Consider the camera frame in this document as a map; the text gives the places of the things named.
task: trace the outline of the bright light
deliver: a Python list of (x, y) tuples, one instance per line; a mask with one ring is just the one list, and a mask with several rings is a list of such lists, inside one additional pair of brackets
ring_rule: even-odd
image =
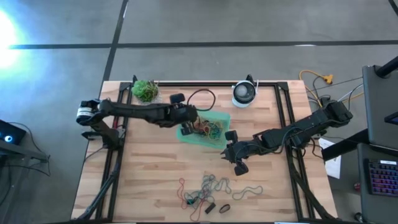
[(0, 68), (5, 68), (16, 61), (19, 51), (8, 49), (16, 44), (17, 36), (14, 25), (3, 11), (0, 11), (0, 33)]

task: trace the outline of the gray floor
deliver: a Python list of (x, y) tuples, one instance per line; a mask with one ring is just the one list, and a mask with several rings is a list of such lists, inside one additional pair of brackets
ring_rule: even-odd
[[(14, 24), (12, 44), (94, 44), (112, 42), (121, 3), (7, 0), (0, 10)], [(130, 0), (119, 42), (391, 40), (398, 39), (397, 23), (387, 0)], [(155, 80), (235, 80), (248, 73), (288, 80), (310, 69), (334, 74), (338, 83), (360, 77), (362, 66), (386, 63), (397, 52), (396, 45), (119, 49), (110, 80), (130, 80), (134, 74)], [(6, 96), (0, 99), (0, 119), (28, 125), (37, 144), (51, 154), (52, 170), (50, 178), (30, 172), (11, 223), (70, 218), (87, 145), (75, 122), (76, 109), (81, 100), (98, 96), (108, 54), (109, 49), (6, 52), (16, 61), (0, 67), (0, 94)], [(306, 84), (313, 78), (305, 75)], [(338, 99), (360, 83), (319, 94)], [(330, 129), (329, 135), (348, 137), (366, 128), (364, 110), (363, 97), (353, 100), (352, 122)], [(360, 211), (359, 195), (352, 190), (358, 180), (353, 161), (356, 152), (344, 155), (341, 179), (330, 179), (339, 217), (345, 220)]]

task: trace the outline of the yellow cable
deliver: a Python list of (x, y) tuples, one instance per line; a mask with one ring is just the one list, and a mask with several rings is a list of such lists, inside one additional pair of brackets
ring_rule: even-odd
[(349, 99), (353, 100), (353, 99), (355, 99), (355, 98), (357, 98), (357, 97), (359, 97), (359, 96), (361, 96), (361, 95), (363, 95), (363, 92), (360, 93), (360, 94), (357, 94), (357, 95), (355, 95), (355, 96), (352, 96), (351, 98), (348, 98), (348, 99), (343, 100), (343, 103), (348, 102)]
[[(298, 75), (298, 77), (299, 77), (299, 79), (300, 80), (303, 80), (303, 73), (304, 72), (308, 72), (308, 73), (311, 73), (311, 74), (314, 74), (314, 75), (316, 75), (316, 76), (318, 76), (318, 77), (321, 77), (324, 81), (326, 81), (326, 78), (324, 77), (324, 76), (322, 76), (322, 75), (319, 75), (318, 73), (316, 73), (316, 72), (314, 72), (314, 71), (311, 71), (311, 70), (302, 70), (300, 73), (299, 73), (299, 75)], [(318, 99), (318, 97), (313, 93), (313, 91), (311, 90), (311, 89), (309, 89), (309, 87), (308, 86), (306, 86), (306, 85), (304, 85), (305, 86), (305, 88), (313, 95), (313, 97), (315, 97), (315, 99), (316, 99), (316, 101), (318, 102), (318, 104), (319, 104), (319, 106), (320, 107), (322, 107), (322, 104), (321, 104), (321, 101)]]

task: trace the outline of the keyboard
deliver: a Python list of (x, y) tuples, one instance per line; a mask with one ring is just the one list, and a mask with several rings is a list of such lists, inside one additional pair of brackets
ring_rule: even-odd
[(369, 193), (398, 197), (398, 162), (365, 159)]

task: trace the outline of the wooden table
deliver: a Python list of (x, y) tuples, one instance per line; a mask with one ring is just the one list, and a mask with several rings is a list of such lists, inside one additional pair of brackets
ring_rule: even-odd
[[(311, 114), (304, 84), (302, 81), (287, 81), (296, 120)], [(104, 82), (101, 99), (116, 101), (120, 82)], [(198, 87), (161, 87), (164, 102), (169, 96), (183, 93), (190, 96)], [(210, 87), (216, 94), (215, 111), (231, 115), (229, 129), (237, 130), (239, 140), (250, 140), (254, 133), (266, 129), (280, 128), (278, 109), (273, 88), (259, 87), (254, 102), (245, 109), (233, 106), (231, 88)], [(191, 99), (196, 107), (211, 105), (212, 97), (201, 92)], [(284, 97), (285, 117), (287, 116)], [(111, 126), (113, 118), (105, 119)], [(181, 209), (177, 198), (180, 187), (179, 178), (185, 179), (184, 191), (199, 190), (202, 178), (214, 174), (217, 179), (227, 177), (231, 180), (233, 192), (240, 192), (246, 186), (261, 185), (262, 195), (246, 194), (236, 201), (225, 192), (215, 192), (217, 207), (208, 215), (204, 209), (200, 222), (273, 222), (297, 221), (292, 186), (286, 162), (286, 155), (268, 154), (252, 156), (245, 163), (249, 173), (235, 176), (234, 165), (221, 160), (220, 149), (181, 143), (176, 139), (176, 128), (159, 128), (143, 120), (130, 119), (126, 133), (123, 163), (119, 179), (118, 196), (115, 204), (114, 222), (190, 222), (192, 208)], [(90, 142), (87, 154), (101, 147), (101, 142)], [(326, 210), (336, 217), (336, 209), (326, 176), (323, 161), (307, 149), (304, 157), (310, 188)], [(89, 158), (83, 166), (80, 184), (76, 195), (72, 218), (81, 215), (91, 203), (101, 186), (106, 150)], [(307, 214), (303, 193), (300, 198), (304, 214)], [(230, 204), (231, 210), (220, 214), (218, 210), (224, 204)], [(107, 202), (103, 215), (108, 211)]]

